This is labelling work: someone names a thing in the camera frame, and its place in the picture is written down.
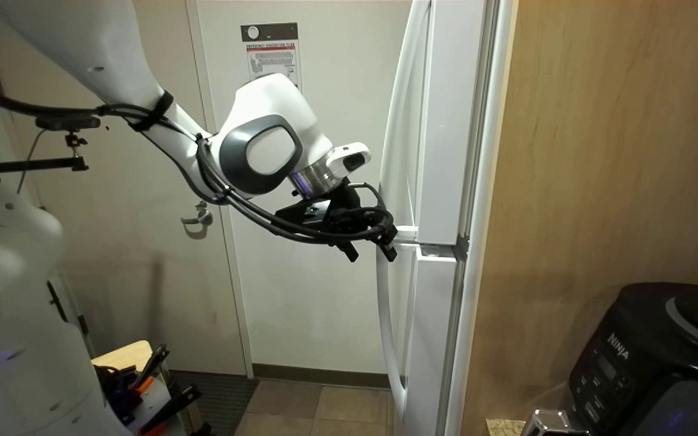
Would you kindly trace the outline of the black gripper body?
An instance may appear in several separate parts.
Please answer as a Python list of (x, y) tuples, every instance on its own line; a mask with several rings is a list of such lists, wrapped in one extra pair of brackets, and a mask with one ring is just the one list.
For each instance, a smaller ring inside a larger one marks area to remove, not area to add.
[(367, 239), (387, 262), (396, 260), (392, 214), (371, 185), (344, 181), (324, 195), (276, 211), (276, 218), (301, 235), (310, 235), (318, 244), (336, 246), (344, 239)]

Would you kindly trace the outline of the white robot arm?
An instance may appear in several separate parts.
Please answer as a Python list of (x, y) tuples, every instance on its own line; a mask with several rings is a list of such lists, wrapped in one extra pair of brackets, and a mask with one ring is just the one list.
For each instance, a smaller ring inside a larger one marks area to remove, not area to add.
[[(286, 239), (341, 252), (367, 239), (395, 252), (392, 214), (381, 202), (364, 205), (349, 179), (371, 159), (367, 148), (332, 143), (286, 74), (236, 86), (211, 134), (153, 74), (131, 0), (0, 0), (0, 20), (98, 96), (78, 108), (0, 94), (3, 108), (60, 123), (118, 117), (207, 204)], [(50, 214), (0, 181), (0, 436), (131, 436), (80, 329), (44, 303), (60, 239)]]

